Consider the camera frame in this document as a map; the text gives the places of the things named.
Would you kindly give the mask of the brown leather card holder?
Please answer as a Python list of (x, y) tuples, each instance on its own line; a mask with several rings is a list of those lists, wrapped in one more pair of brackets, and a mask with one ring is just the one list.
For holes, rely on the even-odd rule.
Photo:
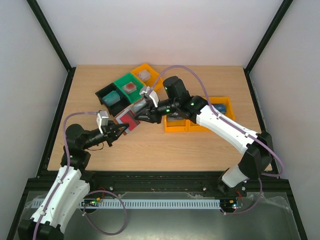
[(123, 109), (113, 118), (115, 124), (129, 124), (129, 127), (123, 133), (124, 135), (132, 132), (140, 124), (140, 121), (135, 119), (135, 115), (146, 104), (147, 101), (141, 98)]

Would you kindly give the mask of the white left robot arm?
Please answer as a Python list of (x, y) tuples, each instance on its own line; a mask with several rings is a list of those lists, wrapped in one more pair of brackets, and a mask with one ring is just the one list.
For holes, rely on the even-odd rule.
[(109, 120), (101, 128), (85, 130), (80, 124), (66, 128), (66, 142), (61, 167), (44, 201), (30, 217), (18, 225), (21, 240), (62, 240), (67, 225), (80, 202), (95, 186), (94, 173), (86, 167), (87, 151), (101, 143), (112, 145), (129, 127)]

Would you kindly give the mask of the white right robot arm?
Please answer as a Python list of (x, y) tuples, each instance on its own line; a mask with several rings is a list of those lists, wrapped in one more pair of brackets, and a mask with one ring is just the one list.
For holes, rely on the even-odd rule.
[(239, 163), (228, 168), (217, 180), (218, 191), (229, 196), (236, 186), (246, 180), (257, 180), (272, 161), (272, 137), (266, 131), (257, 133), (250, 130), (216, 110), (206, 99), (190, 95), (183, 81), (177, 76), (163, 82), (166, 100), (159, 100), (151, 87), (140, 90), (146, 103), (138, 109), (135, 119), (148, 123), (161, 123), (162, 117), (177, 113), (184, 120), (214, 132), (241, 154)]

